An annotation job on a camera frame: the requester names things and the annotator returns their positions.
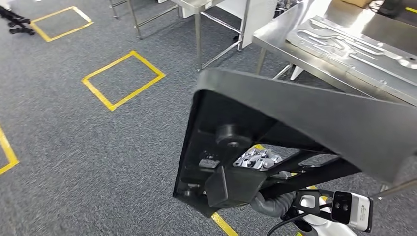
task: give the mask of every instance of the black cable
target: black cable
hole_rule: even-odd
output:
[[[323,204],[323,205],[320,205],[320,209],[323,209],[323,208],[326,208],[326,207],[331,207],[331,203],[327,203],[327,204]],[[293,218],[291,218],[291,219],[288,219],[288,220],[284,220],[284,221],[282,221],[282,222],[279,222],[278,224],[276,224],[276,225],[274,225],[269,231],[268,231],[268,233],[267,233],[267,235],[266,236],[271,236],[271,234],[273,233],[273,232],[275,232],[275,230],[277,230],[279,227],[281,227],[281,226],[283,226],[283,225],[286,225],[286,224],[288,224],[288,223],[290,223],[290,222],[293,222],[293,221],[296,221],[296,220],[298,220],[298,219],[300,219],[300,218],[303,218],[303,217],[305,217],[305,216],[307,216],[307,215],[309,215],[310,213],[308,213],[308,212],[306,212],[306,213],[303,213],[303,214],[301,214],[301,215],[298,215],[298,216],[295,216],[295,217],[293,217]]]
[[[281,227],[281,226],[283,226],[283,225],[286,225],[286,224],[288,224],[288,223],[290,223],[290,222],[293,222],[293,221],[295,221],[295,220],[298,220],[298,219],[300,219],[300,218],[303,218],[303,217],[305,217],[306,215],[309,215],[310,213],[308,213],[308,212],[306,212],[306,213],[303,213],[303,214],[301,214],[301,215],[298,215],[298,216],[296,216],[296,217],[293,217],[293,218],[291,218],[291,219],[289,219],[289,220],[285,220],[285,221],[281,221],[281,222],[279,222],[278,224],[276,224],[276,225],[274,225],[269,231],[268,231],[268,233],[267,233],[267,235],[266,236],[271,236],[271,234],[276,230],[276,229],[278,229],[279,227]]]

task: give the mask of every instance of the yellow tape square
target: yellow tape square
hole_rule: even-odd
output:
[[[85,24],[85,25],[83,25],[83,26],[80,26],[80,27],[78,27],[78,28],[76,28],[76,29],[73,29],[73,30],[70,30],[70,31],[68,31],[68,32],[66,32],[66,33],[63,33],[63,34],[60,34],[60,35],[58,35],[58,36],[55,36],[55,37],[53,37],[53,38],[50,38],[43,30],[41,30],[41,28],[37,25],[37,24],[35,24],[35,22],[38,22],[38,21],[41,21],[41,20],[44,20],[44,19],[46,19],[46,18],[49,18],[49,17],[51,17],[51,16],[55,16],[55,15],[57,15],[57,14],[60,14],[60,13],[63,13],[63,12],[65,12],[65,11],[68,11],[68,10],[74,10],[75,12],[77,12],[78,13],[78,15],[80,15],[82,18],[84,18],[84,20],[86,20],[87,21],[87,24]],[[62,37],[64,37],[64,36],[67,36],[67,35],[69,35],[69,34],[72,34],[72,33],[74,33],[74,32],[77,32],[77,31],[79,31],[79,30],[81,30],[81,29],[83,29],[83,28],[85,28],[85,27],[87,27],[87,26],[90,26],[91,24],[93,24],[94,22],[86,15],[86,14],[84,14],[84,12],[82,12],[82,11],[80,11],[77,7],[75,7],[75,6],[71,6],[71,7],[69,7],[69,8],[66,8],[66,9],[63,9],[63,10],[61,10],[61,11],[57,11],[57,12],[54,12],[54,13],[51,13],[51,14],[49,14],[49,15],[46,15],[46,16],[43,16],[43,17],[41,17],[41,18],[38,18],[38,19],[36,19],[36,20],[32,20],[31,21],[31,23],[30,23],[30,25],[33,27],[33,29],[45,40],[45,41],[47,41],[47,42],[51,42],[51,41],[54,41],[54,40],[57,40],[57,39],[59,39],[59,38],[62,38]]]
[[[140,87],[139,89],[137,89],[136,91],[134,91],[133,93],[129,94],[128,96],[126,96],[124,99],[120,100],[119,102],[117,102],[116,104],[112,104],[90,81],[89,78],[119,64],[120,62],[128,59],[129,57],[136,57],[140,62],[142,62],[143,64],[145,64],[149,69],[151,69],[155,74],[157,74],[157,76],[155,78],[153,78],[151,81],[147,82],[145,85],[143,85],[142,87]],[[140,92],[144,91],[145,89],[149,88],[151,85],[155,84],[156,82],[158,82],[159,80],[161,80],[162,78],[165,77],[165,74],[160,71],[158,68],[156,68],[154,65],[152,65],[149,61],[147,61],[145,58],[143,58],[142,56],[140,56],[137,52],[135,51],[130,51],[130,53],[128,53],[126,56],[123,56],[119,59],[117,59],[116,61],[104,66],[103,68],[96,70],[94,72],[92,72],[91,74],[85,76],[81,82],[83,82],[84,85],[86,85],[90,91],[110,110],[110,111],[114,111],[117,107],[123,105],[125,102],[129,101],[130,99],[132,99],[134,96],[138,95]]]
[[[10,170],[15,165],[17,165],[17,163],[19,163],[1,127],[0,127],[0,147],[3,149],[4,154],[6,155],[6,158],[9,161],[9,164],[0,168],[0,175],[1,175],[4,172]]]

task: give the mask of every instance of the yellow floor tape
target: yellow floor tape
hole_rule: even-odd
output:
[[[228,236],[238,236],[236,231],[230,227],[229,224],[226,223],[226,221],[221,218],[221,216],[218,213],[214,213],[211,218],[222,228],[222,230],[228,235]]]
[[[4,154],[6,155],[6,158],[9,161],[9,164],[0,168],[0,175],[1,175],[4,172],[13,168],[15,165],[17,165],[17,163],[19,163],[1,127],[0,127],[0,147],[3,149]]]

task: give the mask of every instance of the machined metal plate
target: machined metal plate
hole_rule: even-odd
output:
[[[346,73],[417,106],[417,56],[315,16],[287,40]]]

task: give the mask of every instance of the metal table leg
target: metal table leg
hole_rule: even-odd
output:
[[[177,17],[182,18],[182,7],[180,6],[177,7]]]
[[[196,45],[197,45],[197,70],[200,71],[202,68],[202,58],[201,58],[201,14],[194,15],[195,20],[195,32],[196,32]]]
[[[281,77],[283,74],[285,74],[285,72],[287,72],[291,68],[293,68],[293,64],[290,63],[287,66],[285,66],[284,69],[282,69],[277,75],[275,75],[275,77],[273,78],[273,80],[278,79],[279,77]]]
[[[133,23],[135,24],[135,28],[138,32],[138,38],[142,39],[141,31],[139,30],[139,27],[138,27],[138,20],[136,19],[135,11],[133,10],[131,0],[127,0],[127,5],[129,6],[130,13],[132,14],[132,17],[133,17]]]
[[[115,19],[117,19],[118,17],[117,17],[117,13],[116,13],[115,7],[113,6],[113,1],[112,0],[109,0],[109,2],[110,2],[110,8],[113,10],[113,17]]]
[[[262,70],[262,66],[264,65],[265,55],[267,54],[267,50],[265,48],[261,49],[261,53],[259,54],[258,65],[256,66],[255,73],[259,75]]]
[[[247,25],[247,15],[249,12],[249,6],[250,6],[250,0],[246,1],[246,7],[245,7],[245,14],[243,15],[242,23],[240,24],[240,32],[239,35],[239,41],[241,41],[238,44],[238,51],[241,51],[243,49],[243,40],[245,38],[245,31],[246,31],[246,25]]]

